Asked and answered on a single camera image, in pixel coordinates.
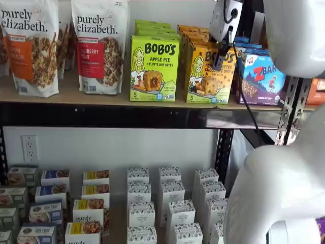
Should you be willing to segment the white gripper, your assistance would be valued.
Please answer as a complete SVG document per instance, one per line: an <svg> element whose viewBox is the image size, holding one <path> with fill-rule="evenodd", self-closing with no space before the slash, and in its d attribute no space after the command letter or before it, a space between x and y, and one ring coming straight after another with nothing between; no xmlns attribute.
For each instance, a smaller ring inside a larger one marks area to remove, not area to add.
<svg viewBox="0 0 325 244"><path fill-rule="evenodd" d="M218 43L213 70L220 71L238 29L244 1L215 1L209 26L209 42Z"/></svg>

